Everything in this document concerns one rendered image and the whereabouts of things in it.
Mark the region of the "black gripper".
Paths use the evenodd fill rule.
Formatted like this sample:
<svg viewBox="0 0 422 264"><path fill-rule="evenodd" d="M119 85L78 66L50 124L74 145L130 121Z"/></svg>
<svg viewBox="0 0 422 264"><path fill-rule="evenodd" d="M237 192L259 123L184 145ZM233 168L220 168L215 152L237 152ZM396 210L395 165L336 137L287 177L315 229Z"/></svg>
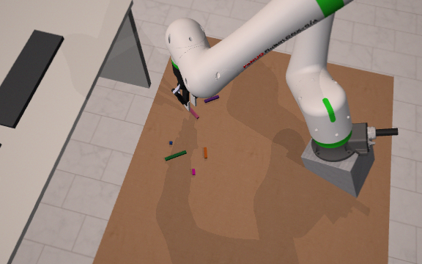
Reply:
<svg viewBox="0 0 422 264"><path fill-rule="evenodd" d="M186 89L184 81L178 79L177 88L172 89L171 91L178 96L177 99L180 101L182 105L185 105L185 108L190 111L190 101L196 107L196 99L197 97L190 93L190 101L189 101L189 91ZM180 90L182 89L182 96Z"/></svg>

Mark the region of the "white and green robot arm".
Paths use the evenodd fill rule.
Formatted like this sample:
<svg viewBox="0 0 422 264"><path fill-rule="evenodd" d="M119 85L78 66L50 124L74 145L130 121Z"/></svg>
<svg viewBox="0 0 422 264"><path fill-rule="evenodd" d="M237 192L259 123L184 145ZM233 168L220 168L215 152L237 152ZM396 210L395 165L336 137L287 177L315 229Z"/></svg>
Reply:
<svg viewBox="0 0 422 264"><path fill-rule="evenodd" d="M314 154L328 162L344 161L354 153L368 156L375 144L369 140L399 134L398 128L371 126L367 131L367 122L352 124L346 92L327 71L335 13L351 1L271 0L213 47L197 21L177 19L165 36L174 75L192 95L211 98L296 35L286 82L305 117Z"/></svg>

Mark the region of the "green rod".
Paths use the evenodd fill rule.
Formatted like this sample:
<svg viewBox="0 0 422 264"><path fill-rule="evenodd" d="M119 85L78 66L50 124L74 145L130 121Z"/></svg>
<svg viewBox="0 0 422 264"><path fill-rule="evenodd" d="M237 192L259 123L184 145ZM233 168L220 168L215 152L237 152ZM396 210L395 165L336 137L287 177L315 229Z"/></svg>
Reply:
<svg viewBox="0 0 422 264"><path fill-rule="evenodd" d="M165 160L168 161L168 160L171 160L173 158L176 158L176 157L181 156L181 155L184 155L184 154L186 154L186 150L184 150L184 151L182 151L180 153L176 153L174 155L170 155L170 156L166 157Z"/></svg>

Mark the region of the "pink rod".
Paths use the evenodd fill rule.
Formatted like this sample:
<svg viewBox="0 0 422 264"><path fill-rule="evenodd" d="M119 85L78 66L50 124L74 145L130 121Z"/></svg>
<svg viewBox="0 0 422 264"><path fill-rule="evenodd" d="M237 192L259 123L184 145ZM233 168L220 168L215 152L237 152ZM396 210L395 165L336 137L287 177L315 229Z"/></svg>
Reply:
<svg viewBox="0 0 422 264"><path fill-rule="evenodd" d="M190 108L190 112L193 114L193 116L196 118L196 119L198 119L199 118L199 116L197 115L197 113L192 109L192 108Z"/></svg>

